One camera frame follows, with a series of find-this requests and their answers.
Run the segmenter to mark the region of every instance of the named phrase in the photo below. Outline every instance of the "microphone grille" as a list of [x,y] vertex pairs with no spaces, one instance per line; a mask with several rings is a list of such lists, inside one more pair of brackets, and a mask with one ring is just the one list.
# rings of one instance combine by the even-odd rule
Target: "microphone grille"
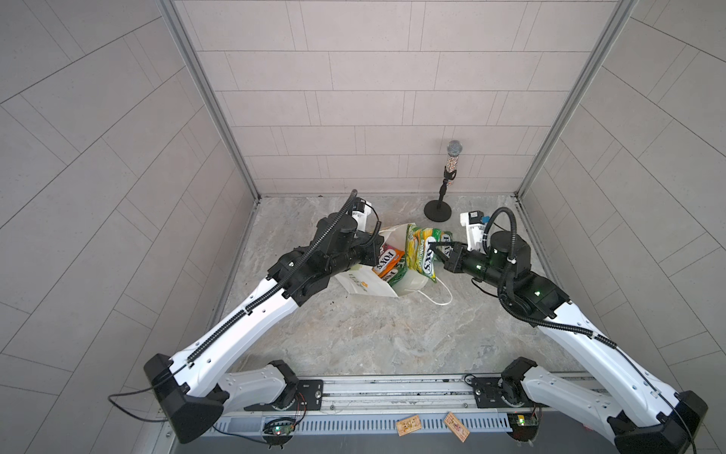
[[458,140],[452,140],[446,146],[446,151],[449,152],[449,156],[458,156],[462,150],[463,147],[461,146],[461,142],[459,142]]

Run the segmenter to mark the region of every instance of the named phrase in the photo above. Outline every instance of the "marble floor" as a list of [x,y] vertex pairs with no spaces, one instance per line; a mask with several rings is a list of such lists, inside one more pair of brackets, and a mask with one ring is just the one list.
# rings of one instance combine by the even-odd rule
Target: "marble floor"
[[[458,213],[490,214],[499,206],[515,210],[514,198],[507,195],[447,196],[454,216],[434,225],[423,215],[430,196],[363,196],[376,208],[384,228],[406,222],[443,225],[459,241],[466,238]],[[318,219],[340,209],[344,201],[342,197],[262,199],[224,314],[244,300],[280,255],[307,245]],[[506,227],[506,216],[500,216],[497,224]],[[521,222],[518,231],[529,241]],[[537,257],[532,264],[542,273]],[[466,275],[448,273],[441,263],[436,275],[453,293],[447,306],[436,306],[418,293],[399,299],[351,295],[331,279],[325,290],[267,331],[232,370],[260,368],[280,359],[299,376],[488,373],[500,372],[519,356],[552,371],[583,370],[554,341],[509,316],[495,298],[474,288]],[[448,299],[438,283],[428,283],[424,291],[437,301]]]

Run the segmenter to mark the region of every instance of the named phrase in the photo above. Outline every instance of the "round stand base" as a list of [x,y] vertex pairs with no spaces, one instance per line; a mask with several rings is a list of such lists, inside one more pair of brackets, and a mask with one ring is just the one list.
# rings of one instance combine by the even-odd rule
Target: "round stand base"
[[446,202],[441,202],[441,206],[436,208],[438,204],[438,200],[426,203],[426,206],[423,207],[423,213],[434,222],[448,221],[452,216],[452,207]]

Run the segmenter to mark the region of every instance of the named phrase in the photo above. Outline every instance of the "microphone stand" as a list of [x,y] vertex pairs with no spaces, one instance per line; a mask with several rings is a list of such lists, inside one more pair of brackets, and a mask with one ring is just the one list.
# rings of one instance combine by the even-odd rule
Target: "microphone stand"
[[449,151],[449,162],[444,166],[444,182],[441,183],[441,189],[439,189],[439,199],[431,200],[423,207],[423,213],[434,222],[445,222],[452,216],[452,207],[444,202],[444,195],[456,177],[456,164],[459,153],[461,153],[461,144],[458,140],[452,140],[447,150]]

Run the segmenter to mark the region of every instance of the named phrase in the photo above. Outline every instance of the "gray tile wall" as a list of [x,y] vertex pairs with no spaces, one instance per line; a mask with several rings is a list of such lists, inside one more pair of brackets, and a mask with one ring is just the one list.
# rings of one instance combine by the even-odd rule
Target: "gray tile wall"
[[726,452],[726,7],[641,0],[524,206],[573,299],[660,378],[709,404]]
[[106,396],[205,331],[252,195],[153,0],[5,1],[0,60],[0,451],[141,452]]
[[176,1],[266,195],[513,192],[614,5]]

